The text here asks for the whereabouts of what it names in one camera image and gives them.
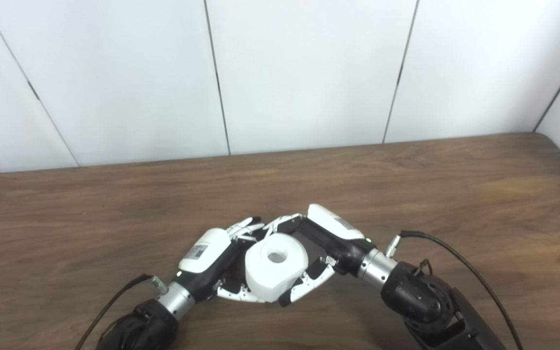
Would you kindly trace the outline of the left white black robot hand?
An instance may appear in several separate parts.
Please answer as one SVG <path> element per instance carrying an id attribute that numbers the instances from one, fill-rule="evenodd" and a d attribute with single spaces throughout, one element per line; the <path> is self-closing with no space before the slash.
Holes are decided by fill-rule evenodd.
<path id="1" fill-rule="evenodd" d="M 229 228 L 212 228 L 195 242 L 178 264 L 173 282 L 196 303 L 216 295 L 224 274 L 262 236 L 260 217 L 248 217 Z"/>

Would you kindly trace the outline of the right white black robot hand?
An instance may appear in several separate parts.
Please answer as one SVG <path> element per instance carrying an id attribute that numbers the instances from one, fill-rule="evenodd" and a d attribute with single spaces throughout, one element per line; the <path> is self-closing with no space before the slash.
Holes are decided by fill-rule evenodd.
<path id="1" fill-rule="evenodd" d="M 375 245 L 358 229 L 320 204 L 310 204 L 306 214 L 281 216 L 263 227 L 266 236 L 273 233 L 300 233 L 322 248 L 325 257 L 311 263 L 293 285 L 278 299 L 282 307 L 295 303 L 320 287 L 336 273 L 356 276 Z"/>

